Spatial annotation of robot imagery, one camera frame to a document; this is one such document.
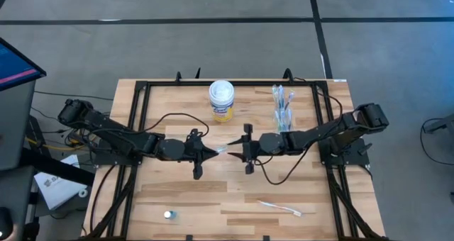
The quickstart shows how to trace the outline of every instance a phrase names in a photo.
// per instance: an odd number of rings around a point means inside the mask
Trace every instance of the monitor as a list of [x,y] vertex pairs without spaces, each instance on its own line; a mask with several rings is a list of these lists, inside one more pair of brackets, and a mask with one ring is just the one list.
[[0,38],[0,91],[45,75],[44,70]]

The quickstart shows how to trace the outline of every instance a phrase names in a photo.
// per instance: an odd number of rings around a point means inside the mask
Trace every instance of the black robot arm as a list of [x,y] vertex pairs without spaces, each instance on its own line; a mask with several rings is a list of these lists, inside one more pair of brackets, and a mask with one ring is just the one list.
[[193,162],[194,179],[203,174],[202,162],[218,155],[201,141],[200,132],[193,129],[186,141],[165,139],[164,134],[134,131],[102,113],[95,111],[88,101],[71,100],[58,115],[61,124],[75,129],[85,129],[110,145],[112,152],[122,157],[153,157],[162,161]]
[[229,144],[242,144],[243,153],[230,154],[247,162],[246,174],[252,174],[253,162],[259,156],[300,155],[315,142],[322,140],[329,143],[332,155],[339,155],[364,134],[381,132],[388,125],[382,109],[374,103],[358,106],[354,111],[310,130],[265,133],[258,141],[251,139],[253,126],[245,124],[246,135]]

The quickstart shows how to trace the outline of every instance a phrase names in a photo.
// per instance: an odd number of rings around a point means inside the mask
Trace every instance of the gray floor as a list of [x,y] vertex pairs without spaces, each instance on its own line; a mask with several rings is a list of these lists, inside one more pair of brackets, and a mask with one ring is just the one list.
[[[454,0],[318,0],[325,17],[454,16]],[[309,0],[7,0],[0,20],[311,16]],[[334,78],[347,79],[355,105],[380,103],[391,125],[367,137],[387,235],[454,240],[454,167],[430,161],[419,143],[428,118],[454,113],[453,23],[323,24]],[[112,97],[120,78],[324,78],[313,23],[0,26],[0,36],[48,71],[37,89]],[[65,98],[35,95],[56,116]],[[108,111],[110,103],[95,101]],[[44,130],[60,125],[36,115]],[[48,138],[60,139],[57,135]],[[454,162],[442,131],[428,151]],[[75,238],[84,214],[42,219],[40,240]]]

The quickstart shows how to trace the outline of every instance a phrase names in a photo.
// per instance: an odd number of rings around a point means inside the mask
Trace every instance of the wooden tabletop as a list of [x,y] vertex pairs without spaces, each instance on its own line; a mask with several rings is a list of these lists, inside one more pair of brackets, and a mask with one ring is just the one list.
[[[113,101],[111,118],[124,125],[128,123],[135,81],[120,80]],[[353,110],[346,82],[328,81],[328,87],[330,95],[342,103],[344,112]],[[311,89],[302,86],[285,89],[295,90],[291,104],[294,129],[306,130],[317,126]],[[331,104],[335,116],[338,116],[338,105],[335,101]],[[233,119],[217,123],[211,117],[207,86],[159,86],[151,89],[145,127],[151,126],[166,113],[188,113],[210,126],[203,142],[207,147],[216,149],[237,140],[243,134],[244,123],[254,125],[255,140],[262,133],[276,132],[273,111],[271,87],[237,86]],[[169,116],[153,131],[165,133],[166,138],[185,140],[192,128],[205,131],[203,125],[191,118]],[[230,146],[228,151],[241,152],[241,145]],[[271,180],[283,179],[298,158],[275,157],[266,165]],[[269,235],[272,240],[337,240],[326,170],[320,163],[317,145],[310,148],[290,178],[279,186],[269,184],[259,167],[255,168],[254,174],[246,175],[245,164],[226,153],[204,162],[202,167],[204,175],[196,181],[192,178],[193,164],[144,158],[135,184],[128,239],[183,240],[186,235],[193,235],[196,240],[261,240],[263,235]],[[108,168],[101,167],[96,172],[93,191],[98,189]],[[384,235],[370,176],[359,167],[349,166],[346,171],[354,206],[375,232]],[[117,173],[118,167],[110,173],[101,189],[94,213],[95,225],[112,203]],[[258,200],[293,208],[301,211],[303,216],[296,217],[281,209],[261,205]],[[348,235],[346,212],[343,206],[340,207]],[[166,220],[165,211],[175,211],[177,217]],[[120,233],[123,207],[118,212],[117,235]],[[84,222],[86,230],[89,229],[89,217],[88,210]]]

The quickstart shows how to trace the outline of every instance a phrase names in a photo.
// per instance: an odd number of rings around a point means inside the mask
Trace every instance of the yellow cable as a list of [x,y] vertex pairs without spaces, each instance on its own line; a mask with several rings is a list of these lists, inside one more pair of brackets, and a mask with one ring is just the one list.
[[[38,142],[36,142],[34,140],[31,140],[30,138],[26,138],[26,141],[27,142],[31,142],[34,145],[38,144]],[[79,147],[74,147],[74,148],[56,147],[56,146],[52,146],[52,145],[43,145],[43,146],[46,147],[46,148],[52,149],[52,150],[73,151],[73,150],[79,150],[79,149],[83,148],[85,145],[81,145]]]

